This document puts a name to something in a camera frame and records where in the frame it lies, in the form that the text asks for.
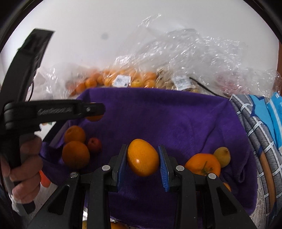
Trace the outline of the person's left hand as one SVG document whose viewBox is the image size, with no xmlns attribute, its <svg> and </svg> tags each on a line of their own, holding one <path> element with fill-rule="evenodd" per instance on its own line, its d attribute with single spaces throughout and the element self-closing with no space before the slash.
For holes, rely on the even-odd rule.
<svg viewBox="0 0 282 229">
<path fill-rule="evenodd" d="M 10 178 L 12 182 L 19 182 L 12 190 L 13 198 L 17 203 L 31 203 L 38 195 L 41 187 L 40 170 L 43 162 L 39 153 L 42 140 L 35 135 L 31 140 L 25 141 L 20 148 L 22 155 L 27 159 L 21 166 L 10 169 L 6 159 L 1 157 L 1 171 L 4 177 Z"/>
</svg>

